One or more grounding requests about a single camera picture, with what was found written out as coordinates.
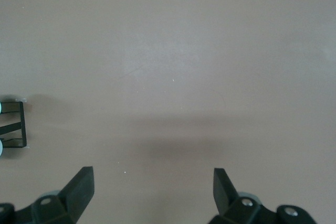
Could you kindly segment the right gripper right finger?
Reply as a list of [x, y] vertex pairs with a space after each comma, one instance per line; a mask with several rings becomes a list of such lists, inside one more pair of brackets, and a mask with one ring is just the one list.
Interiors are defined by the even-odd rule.
[[218, 214], [210, 223], [315, 223], [304, 209], [293, 205], [280, 205], [275, 212], [247, 193], [238, 193], [223, 168], [215, 168], [213, 196]]

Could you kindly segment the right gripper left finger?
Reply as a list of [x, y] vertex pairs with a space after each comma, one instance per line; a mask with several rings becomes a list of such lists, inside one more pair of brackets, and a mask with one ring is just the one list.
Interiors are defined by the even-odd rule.
[[77, 223], [95, 193], [92, 166], [85, 166], [60, 191], [46, 193], [16, 210], [1, 203], [1, 223]]

